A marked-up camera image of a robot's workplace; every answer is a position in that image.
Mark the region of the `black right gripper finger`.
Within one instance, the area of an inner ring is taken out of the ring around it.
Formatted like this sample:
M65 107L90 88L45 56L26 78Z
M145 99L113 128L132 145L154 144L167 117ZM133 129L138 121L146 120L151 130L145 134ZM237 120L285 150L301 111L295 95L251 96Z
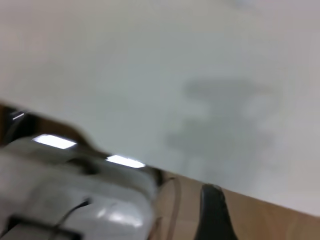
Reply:
M204 184L200 191L196 240L236 240L225 195L221 188Z

